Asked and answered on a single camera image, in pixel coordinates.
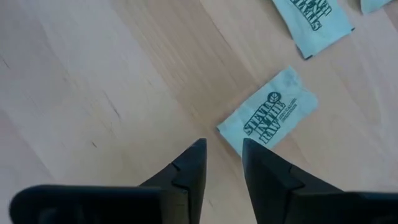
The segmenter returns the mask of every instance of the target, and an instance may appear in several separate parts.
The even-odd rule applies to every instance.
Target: wood grain
[[[23,187],[137,185],[208,139],[202,223],[255,223],[215,126],[291,65],[320,106],[274,149],[344,190],[398,191],[398,3],[304,61],[271,1],[0,0],[0,218]]]

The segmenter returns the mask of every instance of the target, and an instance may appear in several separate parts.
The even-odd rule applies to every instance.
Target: black plastic object
[[[252,139],[243,167],[260,224],[398,223],[398,194],[343,192]]]
[[[41,185],[12,200],[14,224],[199,224],[206,139],[199,139],[139,187]]]

